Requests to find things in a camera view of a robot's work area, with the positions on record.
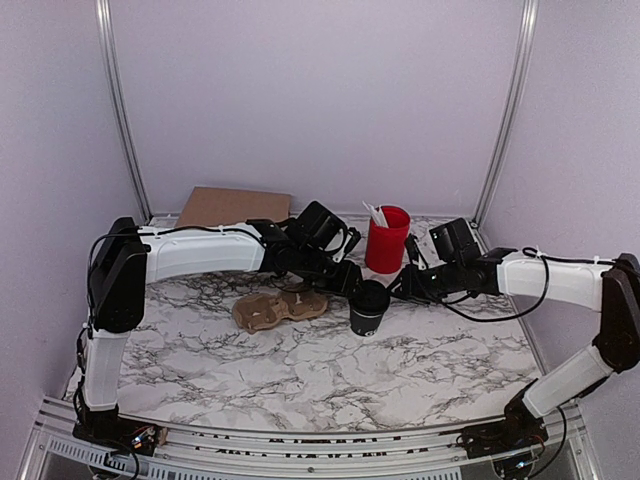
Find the black plastic cup lid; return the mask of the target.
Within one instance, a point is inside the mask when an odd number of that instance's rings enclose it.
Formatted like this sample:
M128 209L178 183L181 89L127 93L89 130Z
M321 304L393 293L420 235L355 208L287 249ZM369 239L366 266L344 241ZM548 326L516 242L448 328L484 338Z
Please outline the black plastic cup lid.
M384 314L390 305L391 296L387 288L377 280L363 280L349 299L349 306L361 315Z

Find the single black paper cup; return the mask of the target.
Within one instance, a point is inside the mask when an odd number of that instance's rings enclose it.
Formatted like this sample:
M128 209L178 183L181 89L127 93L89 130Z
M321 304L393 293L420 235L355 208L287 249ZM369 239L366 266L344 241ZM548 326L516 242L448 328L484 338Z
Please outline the single black paper cup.
M351 305L349 320L353 333L363 337L374 335L386 314L386 308L365 308L363 306Z

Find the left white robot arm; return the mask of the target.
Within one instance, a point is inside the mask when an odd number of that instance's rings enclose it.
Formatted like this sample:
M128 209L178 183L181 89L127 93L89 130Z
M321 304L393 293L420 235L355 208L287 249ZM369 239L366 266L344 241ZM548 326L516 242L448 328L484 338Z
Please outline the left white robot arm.
M221 226L138 226L117 219L94 242L87 270L88 321L77 341L82 377L73 397L74 435L106 445L152 450L159 428L119 415L124 348L145 310L149 284L211 272L293 274L320 293L352 296L362 281L348 254L357 229L317 201L284 221L248 219Z

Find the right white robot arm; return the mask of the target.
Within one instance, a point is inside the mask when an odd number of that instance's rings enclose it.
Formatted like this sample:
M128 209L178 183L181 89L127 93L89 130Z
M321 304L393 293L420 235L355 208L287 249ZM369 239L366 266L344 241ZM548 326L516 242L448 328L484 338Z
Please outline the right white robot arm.
M533 247L484 251L468 223L455 219L431 230L440 260L427 264L415 237L405 242L408 263L391 283L396 299L437 304L468 321L474 316L450 301L453 294L530 299L518 316L583 312L595 336L572 356L520 390L495 423L465 430L469 446L520 448L545 437L544 418L556 408L596 390L611 376L639 363L639 261L554 257Z

